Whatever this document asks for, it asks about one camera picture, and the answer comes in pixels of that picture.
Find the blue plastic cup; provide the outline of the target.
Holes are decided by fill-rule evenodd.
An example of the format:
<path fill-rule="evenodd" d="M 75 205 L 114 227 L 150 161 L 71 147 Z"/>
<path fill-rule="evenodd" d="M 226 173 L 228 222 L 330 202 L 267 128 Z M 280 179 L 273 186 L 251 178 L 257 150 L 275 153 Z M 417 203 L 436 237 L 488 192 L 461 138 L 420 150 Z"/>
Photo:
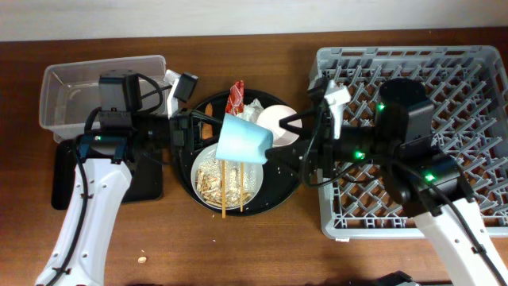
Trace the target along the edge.
<path fill-rule="evenodd" d="M 219 135 L 216 158 L 250 164 L 266 164 L 273 134 L 255 123 L 226 114 Z"/>

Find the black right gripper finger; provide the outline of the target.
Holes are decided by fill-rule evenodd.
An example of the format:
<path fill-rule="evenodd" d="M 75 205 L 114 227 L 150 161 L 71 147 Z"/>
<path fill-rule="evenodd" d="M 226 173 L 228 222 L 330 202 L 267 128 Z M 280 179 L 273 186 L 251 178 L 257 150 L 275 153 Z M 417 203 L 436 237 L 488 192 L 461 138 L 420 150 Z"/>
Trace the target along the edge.
<path fill-rule="evenodd" d="M 303 165 L 303 155 L 308 149 L 309 143 L 310 140 L 301 140 L 290 145 L 267 149 L 265 156 L 268 161 L 288 169 L 294 175 L 298 175 Z"/>
<path fill-rule="evenodd" d="M 321 111 L 317 107 L 310 108 L 303 111 L 302 113 L 292 114 L 279 120 L 279 126 L 291 133 L 297 134 L 300 137 L 312 137 L 320 133 L 321 130 L 321 119 L 319 118 Z M 314 127 L 311 129 L 304 129 L 291 125 L 292 122 L 304 119 L 307 117 L 314 118 Z"/>

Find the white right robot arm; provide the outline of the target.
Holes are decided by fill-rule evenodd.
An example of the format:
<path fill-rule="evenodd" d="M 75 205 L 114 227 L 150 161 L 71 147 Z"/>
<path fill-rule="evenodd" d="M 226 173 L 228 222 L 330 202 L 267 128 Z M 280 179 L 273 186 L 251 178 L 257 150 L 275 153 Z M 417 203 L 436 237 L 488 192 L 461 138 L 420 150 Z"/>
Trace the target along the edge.
<path fill-rule="evenodd" d="M 289 168 L 307 187 L 352 183 L 352 170 L 378 166 L 384 190 L 436 250 L 454 285 L 505 285 L 507 268 L 481 218 L 474 191 L 456 160 L 433 143 L 434 106 L 413 79 L 390 79 L 379 90 L 375 124 L 341 126 L 326 101 L 327 87 L 310 90 L 317 105 L 311 131 L 280 126 L 301 141 L 271 148 L 269 161 Z"/>

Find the pink bowl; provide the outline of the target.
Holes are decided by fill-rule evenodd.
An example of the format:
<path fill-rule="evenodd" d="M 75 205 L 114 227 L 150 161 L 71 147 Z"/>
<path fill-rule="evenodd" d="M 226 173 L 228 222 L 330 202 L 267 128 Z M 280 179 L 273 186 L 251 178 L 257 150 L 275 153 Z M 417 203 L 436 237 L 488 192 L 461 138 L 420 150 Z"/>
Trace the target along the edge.
<path fill-rule="evenodd" d="M 272 132 L 274 147 L 290 145 L 298 140 L 299 135 L 282 128 L 279 121 L 294 114 L 297 112 L 289 106 L 272 105 L 260 113 L 256 124 Z"/>

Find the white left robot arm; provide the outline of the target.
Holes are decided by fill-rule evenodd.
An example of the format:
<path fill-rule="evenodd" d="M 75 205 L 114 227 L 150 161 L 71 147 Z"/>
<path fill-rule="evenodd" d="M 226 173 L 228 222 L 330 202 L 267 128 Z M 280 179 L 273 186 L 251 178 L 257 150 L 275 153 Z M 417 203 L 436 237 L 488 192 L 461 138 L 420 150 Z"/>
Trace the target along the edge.
<path fill-rule="evenodd" d="M 152 119 L 142 108 L 139 80 L 132 70 L 100 75 L 101 105 L 92 110 L 83 134 L 72 142 L 75 178 L 70 204 L 52 256 L 38 285 L 101 285 L 116 216 L 133 174 L 137 141 Z"/>

